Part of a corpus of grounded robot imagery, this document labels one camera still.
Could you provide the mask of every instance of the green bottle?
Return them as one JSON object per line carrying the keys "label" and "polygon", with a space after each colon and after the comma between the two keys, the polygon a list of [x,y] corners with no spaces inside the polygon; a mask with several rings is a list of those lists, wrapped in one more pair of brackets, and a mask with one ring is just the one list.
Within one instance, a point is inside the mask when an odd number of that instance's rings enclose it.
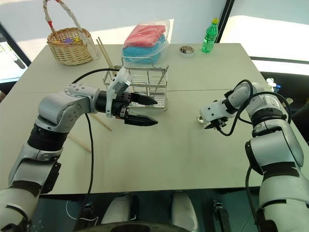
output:
{"label": "green bottle", "polygon": [[206,30],[206,35],[204,38],[204,43],[202,46],[202,51],[209,53],[213,49],[213,44],[218,35],[218,19],[213,18],[211,21],[211,25]]}

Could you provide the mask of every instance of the metal rack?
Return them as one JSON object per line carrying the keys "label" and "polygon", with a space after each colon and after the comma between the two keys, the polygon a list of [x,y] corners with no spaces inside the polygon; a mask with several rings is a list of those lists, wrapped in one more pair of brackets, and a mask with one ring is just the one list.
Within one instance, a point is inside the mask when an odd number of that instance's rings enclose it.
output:
{"label": "metal rack", "polygon": [[[129,107],[131,108],[162,108],[166,110],[166,88],[168,83],[167,70],[169,66],[165,68],[155,67],[152,58],[148,58],[151,60],[151,67],[127,67],[124,65],[125,58],[133,58],[133,57],[122,57],[122,65],[116,65],[116,69],[120,69],[125,67],[132,76],[131,85],[126,90],[126,92],[130,93],[138,93],[142,95],[147,95],[153,97],[158,104],[156,105],[140,105],[138,103],[132,102]],[[112,73],[106,72],[103,83],[106,88],[109,86],[112,80]]]}

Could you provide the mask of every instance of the white rope handle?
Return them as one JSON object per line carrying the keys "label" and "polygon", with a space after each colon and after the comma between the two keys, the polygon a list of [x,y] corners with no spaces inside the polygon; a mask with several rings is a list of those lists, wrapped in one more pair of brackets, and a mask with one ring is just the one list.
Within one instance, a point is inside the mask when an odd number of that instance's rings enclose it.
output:
{"label": "white rope handle", "polygon": [[[49,0],[43,0],[43,10],[45,13],[45,20],[47,21],[50,29],[52,30],[53,33],[56,32],[56,30],[53,27],[53,22],[52,19],[50,18],[48,11],[47,11],[47,2]],[[77,19],[75,17],[75,15],[73,14],[73,12],[69,9],[69,7],[62,1],[62,0],[55,0],[56,2],[58,2],[60,4],[60,6],[63,8],[63,10],[65,10],[67,12],[67,14],[70,16],[70,18],[73,20],[74,24],[76,25],[79,35],[82,38],[83,44],[87,46],[87,50],[89,52],[89,54],[91,55],[92,59],[97,59],[97,55],[96,55],[96,51],[95,48],[92,44],[92,41],[90,38],[87,38],[85,36],[85,34],[83,33],[83,30],[81,28],[81,25],[77,22]]]}

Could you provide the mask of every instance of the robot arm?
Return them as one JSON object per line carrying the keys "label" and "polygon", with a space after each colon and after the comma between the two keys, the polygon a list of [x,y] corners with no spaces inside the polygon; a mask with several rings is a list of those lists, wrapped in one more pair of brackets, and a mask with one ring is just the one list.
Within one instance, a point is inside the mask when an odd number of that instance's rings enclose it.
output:
{"label": "robot arm", "polygon": [[150,97],[125,93],[130,85],[122,68],[107,92],[83,84],[71,84],[63,92],[45,97],[30,137],[9,175],[9,187],[0,191],[0,231],[25,231],[39,195],[50,192],[59,175],[62,146],[76,120],[84,113],[107,113],[126,124],[151,126],[157,121],[147,116],[129,115],[131,102],[156,104]]}
{"label": "robot arm", "polygon": [[[264,92],[252,83],[253,94]],[[301,173],[303,151],[285,121],[277,97],[250,97],[250,85],[241,83],[225,99],[200,110],[200,122],[221,130],[228,118],[246,106],[253,138],[245,144],[250,166],[263,175],[255,222],[262,232],[305,232],[309,228],[309,181]]]}

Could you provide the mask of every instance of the blue towel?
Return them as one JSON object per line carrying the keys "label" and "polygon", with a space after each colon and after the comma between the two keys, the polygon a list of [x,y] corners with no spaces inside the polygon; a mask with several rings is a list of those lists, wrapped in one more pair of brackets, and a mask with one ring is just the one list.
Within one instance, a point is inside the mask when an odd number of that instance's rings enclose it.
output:
{"label": "blue towel", "polygon": [[[126,47],[123,50],[124,57],[150,57],[154,63],[159,61],[161,56],[161,47],[165,46],[165,37],[161,35],[158,42],[153,47]],[[126,58],[126,61],[136,63],[151,63],[150,59]]]}

